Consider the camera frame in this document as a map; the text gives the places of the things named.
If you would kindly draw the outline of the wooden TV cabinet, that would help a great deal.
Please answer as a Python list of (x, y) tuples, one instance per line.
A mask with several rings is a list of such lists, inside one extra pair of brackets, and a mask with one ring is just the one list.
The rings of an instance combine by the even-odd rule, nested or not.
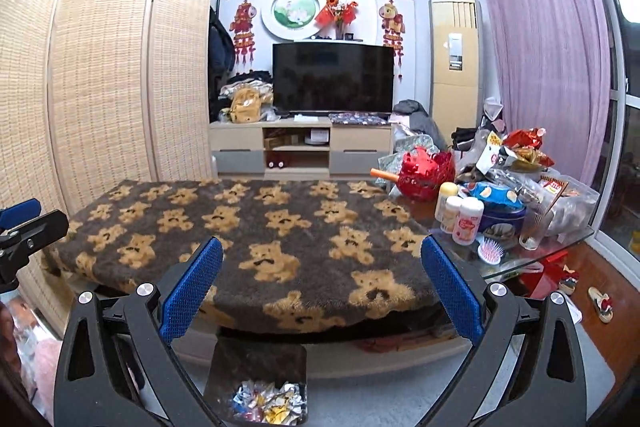
[(326, 117), (209, 126), (223, 178), (277, 181), (366, 179), (393, 148), (388, 126), (344, 126)]

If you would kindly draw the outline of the woven folding screen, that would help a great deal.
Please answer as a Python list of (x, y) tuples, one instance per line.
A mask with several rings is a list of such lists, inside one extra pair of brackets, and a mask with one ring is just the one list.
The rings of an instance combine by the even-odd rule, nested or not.
[(70, 220), (20, 274), (65, 329), (67, 275), (118, 291), (205, 239), (209, 0), (1, 0), (1, 202)]

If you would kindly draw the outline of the black television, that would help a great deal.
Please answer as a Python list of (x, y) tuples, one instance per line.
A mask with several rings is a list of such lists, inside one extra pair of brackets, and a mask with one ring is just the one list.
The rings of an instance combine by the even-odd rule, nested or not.
[(273, 105), (281, 113), (388, 113), (395, 60), (386, 46), (337, 41), (272, 47)]

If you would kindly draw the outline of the black trash bin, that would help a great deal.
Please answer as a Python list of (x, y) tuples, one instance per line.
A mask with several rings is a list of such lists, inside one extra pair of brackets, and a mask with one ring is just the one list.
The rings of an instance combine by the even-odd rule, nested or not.
[(234, 425), (303, 425), (308, 418), (307, 351), (299, 345), (220, 338), (204, 400)]

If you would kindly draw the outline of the white bottle pink label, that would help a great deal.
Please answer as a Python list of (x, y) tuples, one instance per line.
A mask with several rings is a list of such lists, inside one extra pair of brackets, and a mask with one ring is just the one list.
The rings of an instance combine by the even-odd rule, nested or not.
[(454, 243), (468, 246), (475, 241), (483, 213), (484, 202), (480, 199), (475, 197), (462, 199), (456, 221), (454, 221), (454, 229), (452, 230)]

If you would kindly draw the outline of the purple curtain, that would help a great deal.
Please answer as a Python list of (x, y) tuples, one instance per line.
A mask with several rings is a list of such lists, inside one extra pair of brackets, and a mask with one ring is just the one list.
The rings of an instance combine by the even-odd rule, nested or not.
[(486, 1), (506, 124), (544, 129), (555, 168), (591, 183), (611, 89), (603, 0)]

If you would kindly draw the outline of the standing air conditioner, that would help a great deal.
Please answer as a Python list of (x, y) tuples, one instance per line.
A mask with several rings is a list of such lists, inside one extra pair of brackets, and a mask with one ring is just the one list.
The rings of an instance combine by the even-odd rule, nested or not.
[(431, 116), (448, 144), (480, 116), (480, 23), (475, 0), (432, 0)]

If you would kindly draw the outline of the bear pattern fuzzy blanket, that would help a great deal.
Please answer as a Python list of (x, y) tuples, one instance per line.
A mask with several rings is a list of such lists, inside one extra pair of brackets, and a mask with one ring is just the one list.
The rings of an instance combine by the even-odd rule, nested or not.
[(366, 181), (126, 180), (73, 215), (50, 256), (130, 293), (218, 239), (224, 260), (204, 315), (238, 331), (310, 334), (434, 306), (424, 234)]

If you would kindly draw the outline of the white bottle yellow cap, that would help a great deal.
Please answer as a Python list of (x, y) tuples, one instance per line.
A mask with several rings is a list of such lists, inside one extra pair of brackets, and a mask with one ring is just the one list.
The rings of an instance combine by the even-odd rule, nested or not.
[(444, 182), (438, 190), (434, 217), (438, 222), (442, 222), (445, 217), (447, 199), (458, 195), (458, 186), (454, 182)]

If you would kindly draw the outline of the white jar orange label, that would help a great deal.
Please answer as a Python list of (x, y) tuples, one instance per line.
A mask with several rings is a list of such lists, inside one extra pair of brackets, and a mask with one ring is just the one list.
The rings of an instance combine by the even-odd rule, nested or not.
[(442, 210), (442, 221), (440, 221), (440, 229), (451, 234), (454, 231), (463, 199), (460, 196), (448, 196), (445, 202), (444, 210)]

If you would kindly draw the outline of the red openwork basket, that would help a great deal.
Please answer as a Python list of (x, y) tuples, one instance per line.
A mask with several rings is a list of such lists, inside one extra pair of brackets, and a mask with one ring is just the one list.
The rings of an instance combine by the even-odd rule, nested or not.
[(399, 192), (419, 202), (433, 202), (439, 187), (454, 182), (454, 158), (447, 152), (428, 153), (422, 146), (402, 156), (397, 187)]

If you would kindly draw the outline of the red gift bag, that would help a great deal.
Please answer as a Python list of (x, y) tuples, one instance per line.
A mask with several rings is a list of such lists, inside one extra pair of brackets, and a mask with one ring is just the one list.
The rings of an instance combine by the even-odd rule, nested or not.
[(518, 276), (518, 281), (525, 288), (525, 296), (542, 299), (553, 291), (572, 295), (579, 281), (579, 272), (568, 266), (567, 255), (568, 250), (563, 249), (527, 265)]

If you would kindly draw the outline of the pink hairbrush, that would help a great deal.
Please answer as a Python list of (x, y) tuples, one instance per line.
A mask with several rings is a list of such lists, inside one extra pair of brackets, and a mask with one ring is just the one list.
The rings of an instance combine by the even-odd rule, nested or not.
[(503, 256), (503, 248), (495, 239), (483, 237), (477, 247), (477, 256), (488, 265), (498, 265)]

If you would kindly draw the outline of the yellow backpack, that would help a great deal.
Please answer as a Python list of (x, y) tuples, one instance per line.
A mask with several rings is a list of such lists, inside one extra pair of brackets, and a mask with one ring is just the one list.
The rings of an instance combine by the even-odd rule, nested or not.
[(233, 124), (250, 124), (262, 115), (262, 96), (253, 88), (243, 88), (235, 92), (230, 107)]

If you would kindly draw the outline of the round wall plate picture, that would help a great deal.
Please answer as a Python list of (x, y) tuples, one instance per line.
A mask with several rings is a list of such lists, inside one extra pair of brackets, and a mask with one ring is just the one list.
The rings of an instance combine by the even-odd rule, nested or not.
[(262, 6), (262, 24), (274, 38), (283, 41), (309, 39), (318, 34), (319, 0), (267, 0)]

